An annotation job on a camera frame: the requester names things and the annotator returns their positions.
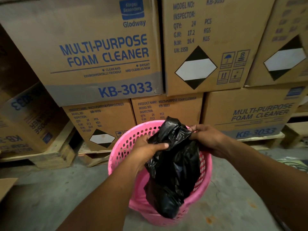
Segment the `diamond symbol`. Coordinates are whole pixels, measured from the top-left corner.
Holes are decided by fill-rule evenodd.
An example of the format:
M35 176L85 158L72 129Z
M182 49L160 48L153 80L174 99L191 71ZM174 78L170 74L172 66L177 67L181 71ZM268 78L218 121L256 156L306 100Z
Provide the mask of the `diamond symbol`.
M175 73L195 90L216 68L208 55L197 46Z
M107 148L110 146L114 139L115 137L105 133L104 131L96 129L91 136L90 141Z
M264 65L273 80L276 81L301 61L305 60L306 57L302 41L299 35L297 35L267 59Z

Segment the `black garbage bag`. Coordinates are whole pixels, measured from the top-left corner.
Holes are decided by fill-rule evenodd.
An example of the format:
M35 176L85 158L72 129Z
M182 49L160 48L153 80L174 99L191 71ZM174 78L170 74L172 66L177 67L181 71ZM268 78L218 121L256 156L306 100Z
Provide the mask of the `black garbage bag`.
M150 179L144 190L146 199L163 217L174 218L200 177L199 148L190 140L191 132L178 119L167 117L148 143L168 143L145 167Z

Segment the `pink basket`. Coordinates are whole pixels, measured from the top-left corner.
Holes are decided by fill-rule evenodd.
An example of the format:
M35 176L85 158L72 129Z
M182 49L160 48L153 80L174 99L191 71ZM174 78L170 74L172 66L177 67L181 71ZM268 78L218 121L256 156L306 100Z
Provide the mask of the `pink basket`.
M149 121L131 128L124 133L117 141L112 149L108 162L108 174L122 162L122 160L132 150L137 137L142 135L153 135L157 132L160 126L164 123L163 120ZM181 220L181 218L188 212L189 206L198 201L206 188L208 187L212 175L212 158L211 154L205 151L200 151L200 172L201 175L195 184L194 190L190 196L184 200L184 204L180 207L179 213L175 219L168 219L160 214L148 203L145 198L144 186L149 180L149 173L146 169L140 172L136 178L135 188L132 197L129 201L129 207L140 212L144 218L150 223L159 226L172 225Z

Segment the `person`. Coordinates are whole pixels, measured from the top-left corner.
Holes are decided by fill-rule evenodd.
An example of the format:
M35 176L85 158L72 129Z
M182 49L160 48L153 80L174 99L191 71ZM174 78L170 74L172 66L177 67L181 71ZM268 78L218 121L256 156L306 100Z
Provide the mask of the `person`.
M307 173L260 154L211 126L200 124L190 130L192 140L210 149L213 156L231 163L291 230L307 229ZM167 143L148 144L148 138L145 135L137 139L125 160L69 214L57 231L123 229L137 173L156 151L168 148Z

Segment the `person's right arm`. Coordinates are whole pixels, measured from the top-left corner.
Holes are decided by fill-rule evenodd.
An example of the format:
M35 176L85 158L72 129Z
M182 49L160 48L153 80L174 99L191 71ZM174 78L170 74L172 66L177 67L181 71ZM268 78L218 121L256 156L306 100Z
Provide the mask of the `person's right arm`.
M291 230L308 227L308 174L279 163L208 125L190 128L191 139L228 160Z

